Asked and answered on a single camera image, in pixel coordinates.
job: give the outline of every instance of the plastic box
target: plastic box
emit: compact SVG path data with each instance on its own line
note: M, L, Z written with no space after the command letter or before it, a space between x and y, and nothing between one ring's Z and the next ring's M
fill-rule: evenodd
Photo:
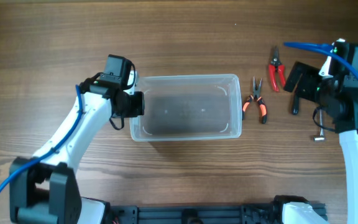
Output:
M135 141L238 138L241 91L234 74L140 77L143 116L131 118Z

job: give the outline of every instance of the wooden table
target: wooden table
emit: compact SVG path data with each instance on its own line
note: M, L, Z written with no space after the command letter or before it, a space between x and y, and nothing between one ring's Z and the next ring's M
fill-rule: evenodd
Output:
M327 204L346 222L346 176L338 136L314 143L316 105L275 93L267 65L274 45L288 76L296 60L320 67L321 55L284 41L358 42L356 1L161 1L0 5L0 183L17 156L47 141L75 100L74 85L100 72L108 54L131 59L143 76L234 73L242 96L265 80L268 122L252 105L238 139L134 142L129 126L100 130L77 180L82 196L113 205L240 204L275 195ZM9 222L0 196L0 223Z

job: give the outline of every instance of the blue cable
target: blue cable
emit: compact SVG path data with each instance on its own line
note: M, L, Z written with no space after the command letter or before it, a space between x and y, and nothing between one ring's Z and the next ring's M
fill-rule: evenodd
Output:
M26 164L24 164L23 166L21 166L20 168L18 168L15 172L13 172L7 179L4 180L4 182L2 182L2 184L0 185L0 193L2 192L2 190L4 190L4 188L6 187L7 184L9 184L10 182L12 182L18 175L22 174L24 171L26 171L27 169L31 168L32 166L36 165L37 163L39 163L40 161L48 158L49 156L51 156L53 153L56 152L56 150L58 150L64 143L65 141L67 141L67 139L71 136L71 134L73 134L74 130L76 129L76 127L78 126L78 123L81 120L82 114L83 114L83 106L82 106L82 99L81 99L81 91L78 85L75 85L76 88L76 92L77 92L77 97L78 97L78 104L79 104L79 108L80 110L78 111L78 116L77 119L75 119L75 122L73 124L73 126L70 128L70 130L67 132L67 134L64 136L64 138L62 140L60 140L60 142L53 148L51 148L46 154L44 154L41 157L38 157L36 159L34 159L33 161L30 161Z
M337 60L339 63L343 64L351 73L353 73L354 77L358 81L358 71L349 64L346 60L341 58L340 56L330 52L333 49L332 45L329 44L310 44L310 43L299 43L299 42L284 42L284 46L294 47L302 50L309 50L311 52L320 53L323 55L330 56L331 58Z

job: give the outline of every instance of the black cable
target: black cable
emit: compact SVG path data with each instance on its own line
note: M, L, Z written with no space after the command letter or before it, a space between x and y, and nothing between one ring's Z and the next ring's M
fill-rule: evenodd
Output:
M324 130L335 132L335 129L333 129L333 128L327 128L327 127L325 127L325 126L323 126L323 125L320 125L320 124L317 123L316 120L314 119L314 118L316 117L317 112L318 112L319 110L321 110L321 109L323 109L322 106L318 106L318 107L316 107L316 109L314 109L314 112L313 112L313 121L314 121L314 123L315 123L318 127L323 128Z
M94 75L91 79L92 80L96 80L97 78L99 78L99 76L103 74L103 72L98 72L96 75Z
M117 130L117 131L119 131L119 130L121 130L122 128L124 128L124 118L123 118L123 117L121 117L121 128L118 128L118 127L116 126L116 124L114 124L114 122L112 121L112 118L110 118L109 121L110 121L111 126L112 126L115 130Z

